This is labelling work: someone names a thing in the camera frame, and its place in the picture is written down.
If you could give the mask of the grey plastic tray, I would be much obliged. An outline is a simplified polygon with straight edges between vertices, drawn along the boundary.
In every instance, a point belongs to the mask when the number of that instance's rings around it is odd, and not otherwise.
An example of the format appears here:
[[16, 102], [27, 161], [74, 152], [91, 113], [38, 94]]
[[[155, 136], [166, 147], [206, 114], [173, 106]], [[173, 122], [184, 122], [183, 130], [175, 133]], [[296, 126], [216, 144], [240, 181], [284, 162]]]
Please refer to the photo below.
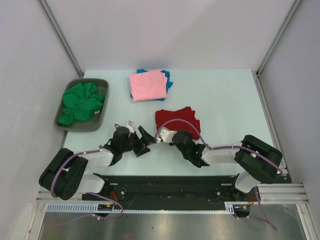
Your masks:
[[[86, 83], [94, 83], [97, 88], [98, 88], [98, 93], [99, 94], [106, 94], [105, 96], [105, 100], [103, 102], [103, 107], [102, 110], [99, 112], [96, 112], [95, 115], [88, 121], [85, 122], [81, 122], [81, 121], [76, 121], [74, 123], [72, 123], [71, 125], [63, 125], [58, 123], [59, 118], [62, 116], [63, 114], [63, 95], [64, 93], [74, 87], [77, 84], [86, 84]], [[55, 115], [55, 119], [54, 119], [54, 123], [55, 125], [64, 130], [64, 131], [68, 131], [68, 132], [93, 132], [96, 131], [102, 124], [103, 118], [104, 118], [104, 114], [108, 105], [108, 96], [109, 96], [109, 83], [104, 80], [104, 79], [100, 79], [100, 78], [81, 78], [81, 79], [75, 79], [72, 80], [71, 82], [68, 83], [67, 87], [65, 88], [63, 95], [62, 95], [62, 99], [60, 101], [58, 110], [56, 112]]]

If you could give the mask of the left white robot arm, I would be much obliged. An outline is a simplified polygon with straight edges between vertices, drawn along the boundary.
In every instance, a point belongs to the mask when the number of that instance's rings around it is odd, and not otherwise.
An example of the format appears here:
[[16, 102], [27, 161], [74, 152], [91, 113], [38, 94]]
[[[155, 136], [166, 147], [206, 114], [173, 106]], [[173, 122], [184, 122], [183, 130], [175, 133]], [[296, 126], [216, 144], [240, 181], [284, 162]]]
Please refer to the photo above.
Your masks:
[[156, 143], [155, 137], [142, 126], [138, 131], [141, 137], [129, 125], [117, 126], [112, 138], [96, 150], [75, 153], [61, 148], [40, 175], [39, 185], [50, 191], [52, 197], [65, 201], [75, 194], [88, 193], [93, 193], [100, 200], [107, 199], [111, 193], [107, 179], [86, 171], [113, 166], [127, 152], [132, 151], [136, 157], [150, 152], [148, 146]]

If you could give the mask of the red t shirt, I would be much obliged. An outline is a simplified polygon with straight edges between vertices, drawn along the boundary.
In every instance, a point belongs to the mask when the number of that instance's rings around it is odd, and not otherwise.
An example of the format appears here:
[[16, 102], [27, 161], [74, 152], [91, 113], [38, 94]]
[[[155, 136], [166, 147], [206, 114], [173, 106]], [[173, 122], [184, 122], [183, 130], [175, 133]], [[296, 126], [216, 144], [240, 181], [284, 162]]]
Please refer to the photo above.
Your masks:
[[[185, 120], [190, 124], [192, 124], [199, 133], [201, 132], [200, 120], [196, 118], [196, 111], [192, 110], [190, 106], [186, 106], [176, 111], [170, 111], [170, 110], [164, 110], [164, 109], [156, 111], [155, 112], [156, 129], [159, 130], [164, 123], [174, 119]], [[172, 121], [167, 123], [164, 127], [170, 131], [186, 130], [187, 132], [192, 133], [193, 140], [200, 139], [199, 134], [196, 133], [194, 128], [186, 122]]]

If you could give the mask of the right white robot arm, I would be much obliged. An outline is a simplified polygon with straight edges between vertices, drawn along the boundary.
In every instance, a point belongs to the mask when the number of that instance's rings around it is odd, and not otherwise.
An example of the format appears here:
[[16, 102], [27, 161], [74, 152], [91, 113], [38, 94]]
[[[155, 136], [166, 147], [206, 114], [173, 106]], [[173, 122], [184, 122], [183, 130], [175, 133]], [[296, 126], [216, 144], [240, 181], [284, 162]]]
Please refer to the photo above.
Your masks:
[[253, 135], [231, 145], [210, 146], [195, 143], [192, 134], [185, 130], [174, 131], [165, 142], [175, 146], [183, 158], [197, 168], [217, 164], [238, 164], [243, 172], [236, 175], [230, 188], [231, 196], [242, 201], [259, 184], [274, 184], [283, 174], [280, 163], [283, 154]]

